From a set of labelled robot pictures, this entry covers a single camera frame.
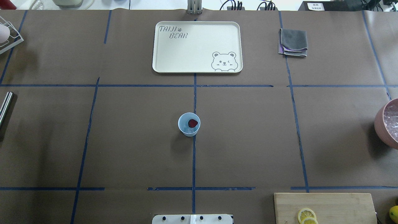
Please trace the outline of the pink cup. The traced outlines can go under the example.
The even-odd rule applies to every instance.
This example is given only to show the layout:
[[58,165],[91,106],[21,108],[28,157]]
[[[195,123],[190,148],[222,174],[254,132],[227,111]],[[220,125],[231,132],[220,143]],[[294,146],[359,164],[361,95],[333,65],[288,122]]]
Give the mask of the pink cup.
[[4,43],[10,36],[10,29],[8,26],[0,24],[0,43]]

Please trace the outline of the lemon slices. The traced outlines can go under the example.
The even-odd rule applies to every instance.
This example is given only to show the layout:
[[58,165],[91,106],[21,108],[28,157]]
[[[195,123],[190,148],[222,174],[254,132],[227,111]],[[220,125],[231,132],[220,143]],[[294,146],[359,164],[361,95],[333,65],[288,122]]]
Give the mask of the lemon slices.
[[299,224],[318,224],[316,213],[309,208],[302,208],[297,214]]

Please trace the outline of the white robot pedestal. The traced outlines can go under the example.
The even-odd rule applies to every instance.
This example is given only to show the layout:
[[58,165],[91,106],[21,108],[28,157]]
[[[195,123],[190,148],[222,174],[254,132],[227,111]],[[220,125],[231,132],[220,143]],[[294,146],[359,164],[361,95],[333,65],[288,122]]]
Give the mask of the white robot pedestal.
[[162,214],[155,215],[152,224],[233,224],[230,214]]

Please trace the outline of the aluminium frame post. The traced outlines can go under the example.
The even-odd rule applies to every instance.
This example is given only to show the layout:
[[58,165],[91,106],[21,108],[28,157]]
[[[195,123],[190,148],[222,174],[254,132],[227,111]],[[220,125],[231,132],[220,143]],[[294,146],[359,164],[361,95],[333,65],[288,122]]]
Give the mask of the aluminium frame post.
[[202,14],[203,13],[202,0],[188,0],[187,1],[187,13],[188,14]]

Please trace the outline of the yellow lemon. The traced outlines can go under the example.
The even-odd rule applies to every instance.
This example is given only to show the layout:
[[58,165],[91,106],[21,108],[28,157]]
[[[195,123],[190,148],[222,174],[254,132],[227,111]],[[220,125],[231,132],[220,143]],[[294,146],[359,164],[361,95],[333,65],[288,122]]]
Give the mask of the yellow lemon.
[[389,209],[389,217],[395,223],[398,224],[398,206],[393,206]]

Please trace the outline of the folded grey purple cloth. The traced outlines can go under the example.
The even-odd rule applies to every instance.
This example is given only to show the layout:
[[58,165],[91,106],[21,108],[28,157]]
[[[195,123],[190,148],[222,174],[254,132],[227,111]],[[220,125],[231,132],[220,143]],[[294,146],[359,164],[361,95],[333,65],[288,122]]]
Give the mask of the folded grey purple cloth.
[[279,30],[278,54],[293,57],[307,57],[308,39],[304,30]]

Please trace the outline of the red cylinder bottle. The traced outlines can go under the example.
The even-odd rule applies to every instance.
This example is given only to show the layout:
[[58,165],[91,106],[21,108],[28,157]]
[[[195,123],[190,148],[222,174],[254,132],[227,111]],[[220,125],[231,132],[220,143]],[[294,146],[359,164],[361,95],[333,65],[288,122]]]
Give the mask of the red cylinder bottle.
[[17,7],[12,3],[11,0],[0,0],[1,10],[16,10]]

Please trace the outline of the clear ice cubes pile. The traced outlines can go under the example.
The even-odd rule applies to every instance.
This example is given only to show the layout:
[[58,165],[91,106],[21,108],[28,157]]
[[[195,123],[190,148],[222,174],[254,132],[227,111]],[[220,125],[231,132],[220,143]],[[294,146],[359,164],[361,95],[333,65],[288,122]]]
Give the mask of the clear ice cubes pile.
[[398,141],[398,107],[388,105],[383,112],[384,126],[395,141]]

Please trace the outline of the light blue cup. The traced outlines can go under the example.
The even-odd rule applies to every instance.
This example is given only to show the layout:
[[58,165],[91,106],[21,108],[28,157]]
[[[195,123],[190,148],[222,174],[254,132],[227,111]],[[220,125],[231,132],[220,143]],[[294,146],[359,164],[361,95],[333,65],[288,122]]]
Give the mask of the light blue cup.
[[[188,121],[190,119],[195,119],[199,122],[199,124],[195,128],[188,127]],[[195,113],[184,113],[178,119],[178,128],[179,130],[187,137],[193,137],[197,134],[200,129],[201,121],[200,118]]]

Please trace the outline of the white cup rack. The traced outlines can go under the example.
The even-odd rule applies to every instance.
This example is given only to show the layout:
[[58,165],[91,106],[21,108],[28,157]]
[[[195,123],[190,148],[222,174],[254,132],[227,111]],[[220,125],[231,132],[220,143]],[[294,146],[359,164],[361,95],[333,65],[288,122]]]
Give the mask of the white cup rack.
[[22,43],[24,41],[24,38],[21,36],[20,32],[10,21],[5,20],[3,17],[0,18],[1,18],[1,24],[8,26],[10,29],[10,36],[8,40],[0,44],[0,54],[4,54],[6,51]]

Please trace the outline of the steel muddler black tip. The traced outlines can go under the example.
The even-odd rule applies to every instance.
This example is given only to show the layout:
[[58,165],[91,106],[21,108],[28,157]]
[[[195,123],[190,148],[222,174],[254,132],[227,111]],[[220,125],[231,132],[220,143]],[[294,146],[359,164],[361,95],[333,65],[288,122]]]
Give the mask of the steel muddler black tip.
[[9,108],[10,104],[11,104],[13,96],[14,96],[14,93],[12,91],[9,91],[9,92],[6,93],[4,101],[3,101],[2,105],[1,105],[1,108],[0,108],[0,126],[2,126],[3,123],[4,123],[4,119],[6,117],[6,113],[7,113],[7,110]]

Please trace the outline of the wooden cutting board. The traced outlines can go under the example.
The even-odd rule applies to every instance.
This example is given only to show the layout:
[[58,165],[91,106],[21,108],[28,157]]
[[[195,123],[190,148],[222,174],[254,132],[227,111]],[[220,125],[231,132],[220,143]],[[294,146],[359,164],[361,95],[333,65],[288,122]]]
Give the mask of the wooden cutting board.
[[274,193],[277,224],[299,224],[297,214],[309,208],[319,224],[376,224],[377,216],[368,193]]

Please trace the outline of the cream tray with bear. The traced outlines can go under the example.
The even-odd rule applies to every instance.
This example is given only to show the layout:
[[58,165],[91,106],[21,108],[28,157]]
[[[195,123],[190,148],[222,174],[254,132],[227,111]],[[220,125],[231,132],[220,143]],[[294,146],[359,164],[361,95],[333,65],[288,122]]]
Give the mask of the cream tray with bear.
[[240,26],[233,21],[161,21],[152,68],[158,73],[239,73]]

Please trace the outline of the black power strip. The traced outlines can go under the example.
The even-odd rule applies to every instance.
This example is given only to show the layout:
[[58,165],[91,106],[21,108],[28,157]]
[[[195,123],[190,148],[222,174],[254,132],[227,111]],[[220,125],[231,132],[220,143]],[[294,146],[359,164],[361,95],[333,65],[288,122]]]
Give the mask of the black power strip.
[[355,12],[361,10],[363,10],[363,3],[360,0],[303,1],[298,8],[298,11]]

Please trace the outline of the red strawberry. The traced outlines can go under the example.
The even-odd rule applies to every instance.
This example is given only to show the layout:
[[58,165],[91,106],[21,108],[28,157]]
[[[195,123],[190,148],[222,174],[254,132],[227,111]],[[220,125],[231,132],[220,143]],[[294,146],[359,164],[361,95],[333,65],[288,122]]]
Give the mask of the red strawberry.
[[190,119],[188,121],[188,127],[189,128],[195,128],[197,125],[199,124],[199,122],[195,119]]

